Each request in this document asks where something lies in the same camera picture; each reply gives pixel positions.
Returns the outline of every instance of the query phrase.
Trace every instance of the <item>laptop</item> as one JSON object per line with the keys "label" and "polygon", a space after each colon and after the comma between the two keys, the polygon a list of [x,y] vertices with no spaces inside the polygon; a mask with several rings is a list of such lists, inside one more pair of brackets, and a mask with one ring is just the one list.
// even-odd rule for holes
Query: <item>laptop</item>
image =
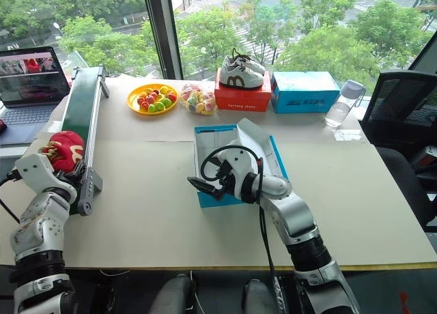
{"label": "laptop", "polygon": [[0,51],[0,145],[33,141],[70,86],[51,46]]}

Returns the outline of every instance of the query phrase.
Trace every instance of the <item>glass window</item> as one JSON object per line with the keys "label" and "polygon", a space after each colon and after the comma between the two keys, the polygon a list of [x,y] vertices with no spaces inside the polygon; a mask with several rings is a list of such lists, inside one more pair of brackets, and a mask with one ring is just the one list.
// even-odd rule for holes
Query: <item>glass window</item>
{"label": "glass window", "polygon": [[145,0],[0,0],[0,49],[52,46],[66,74],[160,77]]}
{"label": "glass window", "polygon": [[180,0],[185,79],[214,80],[232,48],[270,72],[329,71],[370,95],[379,70],[406,69],[437,28],[437,0]]}

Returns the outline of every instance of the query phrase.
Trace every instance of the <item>red shoe box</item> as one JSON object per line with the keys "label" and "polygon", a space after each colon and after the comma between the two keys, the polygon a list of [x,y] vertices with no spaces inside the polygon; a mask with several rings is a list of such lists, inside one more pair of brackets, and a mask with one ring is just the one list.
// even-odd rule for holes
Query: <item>red shoe box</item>
{"label": "red shoe box", "polygon": [[231,111],[266,111],[268,101],[272,97],[272,87],[270,85],[270,75],[268,71],[264,73],[264,82],[259,89],[244,90],[233,87],[224,87],[219,83],[220,69],[216,75],[216,97],[219,109]]}

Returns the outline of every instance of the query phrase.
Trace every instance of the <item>plastic bag of candy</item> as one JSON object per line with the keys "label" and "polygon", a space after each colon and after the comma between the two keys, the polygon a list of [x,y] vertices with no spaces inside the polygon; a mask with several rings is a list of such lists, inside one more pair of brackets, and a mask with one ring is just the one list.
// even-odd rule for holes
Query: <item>plastic bag of candy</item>
{"label": "plastic bag of candy", "polygon": [[185,84],[179,97],[180,104],[191,113],[211,115],[217,108],[214,92],[205,90],[196,83]]}

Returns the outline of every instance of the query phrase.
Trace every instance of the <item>water bottle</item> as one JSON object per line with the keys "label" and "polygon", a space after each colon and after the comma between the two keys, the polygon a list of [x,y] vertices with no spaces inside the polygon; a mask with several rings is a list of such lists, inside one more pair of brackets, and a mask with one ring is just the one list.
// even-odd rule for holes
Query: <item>water bottle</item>
{"label": "water bottle", "polygon": [[326,114],[326,124],[336,128],[340,126],[356,101],[364,95],[366,88],[361,83],[348,80],[340,90],[340,96]]}

